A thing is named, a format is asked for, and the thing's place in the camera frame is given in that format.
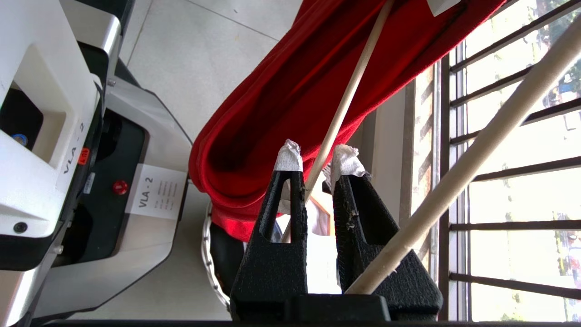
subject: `floor tile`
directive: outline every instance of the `floor tile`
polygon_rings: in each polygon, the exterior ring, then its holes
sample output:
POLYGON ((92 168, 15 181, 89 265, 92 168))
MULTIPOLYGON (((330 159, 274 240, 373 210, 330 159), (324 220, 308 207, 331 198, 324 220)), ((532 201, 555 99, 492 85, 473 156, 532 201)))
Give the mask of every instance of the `floor tile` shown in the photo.
POLYGON ((190 0, 280 40, 292 25, 302 0, 190 0))
POLYGON ((133 7, 131 19, 127 25, 127 30, 125 31, 121 51, 119 53, 119 58, 121 58, 125 64, 129 63, 131 53, 135 47, 137 38, 139 37, 139 32, 144 24, 145 16, 147 16, 151 1, 152 0, 135 0, 135 6, 133 7))
POLYGON ((154 0, 129 70, 195 138, 275 44, 185 0, 154 0))
POLYGON ((208 201, 190 185, 168 259, 101 308, 72 318, 229 320, 210 286, 200 253, 208 201))

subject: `orange sticker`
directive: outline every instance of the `orange sticker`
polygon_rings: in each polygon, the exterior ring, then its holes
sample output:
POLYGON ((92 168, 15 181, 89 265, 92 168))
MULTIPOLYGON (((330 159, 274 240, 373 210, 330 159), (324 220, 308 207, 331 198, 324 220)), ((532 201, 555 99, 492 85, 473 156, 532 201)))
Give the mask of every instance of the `orange sticker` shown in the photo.
POLYGON ((84 166, 87 161, 89 160, 89 153, 91 152, 91 150, 89 150, 89 148, 83 148, 81 150, 81 155, 78 157, 78 164, 81 166, 84 166))

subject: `red button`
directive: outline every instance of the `red button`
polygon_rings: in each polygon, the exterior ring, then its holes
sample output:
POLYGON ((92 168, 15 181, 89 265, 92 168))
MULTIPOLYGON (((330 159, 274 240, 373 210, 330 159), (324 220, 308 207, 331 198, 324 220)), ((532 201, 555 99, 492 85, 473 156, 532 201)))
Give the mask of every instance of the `red button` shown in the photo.
POLYGON ((128 189, 129 185, 127 185, 127 182, 124 180, 120 179, 113 183, 113 192, 115 192, 115 194, 118 196, 122 196, 123 194, 127 193, 128 189))

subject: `red towel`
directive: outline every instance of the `red towel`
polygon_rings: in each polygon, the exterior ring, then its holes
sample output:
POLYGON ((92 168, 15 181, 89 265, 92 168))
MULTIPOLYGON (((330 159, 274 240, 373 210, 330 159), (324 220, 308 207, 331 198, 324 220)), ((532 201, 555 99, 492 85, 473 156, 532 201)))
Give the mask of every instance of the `red towel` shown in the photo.
MULTIPOLYGON (((335 144, 504 1, 462 0, 433 17, 426 0, 396 0, 335 144)), ((308 175, 383 3, 304 0, 292 28, 198 135, 190 176, 231 236, 249 240, 287 138, 301 146, 308 175)))

